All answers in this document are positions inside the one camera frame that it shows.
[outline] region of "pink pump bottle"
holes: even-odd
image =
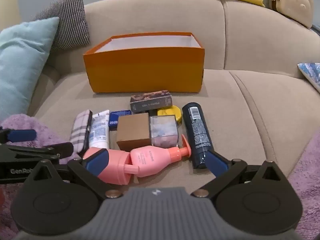
[[[100,148],[91,147],[83,156],[88,158]],[[163,149],[155,146],[145,146],[133,149],[130,153],[120,150],[108,150],[109,163],[98,175],[106,183],[127,185],[132,174],[137,177],[154,175],[173,162],[180,161],[183,156],[190,157],[191,148],[182,135],[182,148]]]
[[[157,174],[170,163],[181,161],[183,156],[190,157],[191,148],[182,135],[182,148],[172,147],[163,149],[155,146],[144,146],[130,152],[132,165],[139,167],[137,177]]]

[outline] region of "light blue pillow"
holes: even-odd
[[[298,68],[320,93],[320,63],[300,63]]]
[[[0,33],[0,121],[27,113],[58,24],[55,17],[21,23]]]

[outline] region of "beige sofa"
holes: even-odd
[[[29,114],[68,139],[79,112],[128,109],[129,94],[92,92],[82,54],[113,35],[192,32],[205,48],[203,86],[199,94],[173,93],[174,104],[202,106],[221,155],[248,164],[274,160],[289,175],[320,126],[320,95],[297,68],[300,62],[320,61],[317,34],[267,8],[235,0],[104,0],[85,11],[91,44],[50,56]],[[114,136],[111,148],[117,148]],[[213,178],[184,160],[131,185],[185,186],[192,192]]]

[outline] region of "brown cardboard box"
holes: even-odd
[[[126,152],[151,145],[149,114],[119,116],[116,138],[120,150]]]

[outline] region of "pump nozzle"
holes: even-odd
[[[182,148],[179,147],[172,147],[169,148],[168,151],[170,153],[171,163],[177,162],[181,160],[182,156],[191,156],[191,148],[186,139],[186,137],[182,134]]]

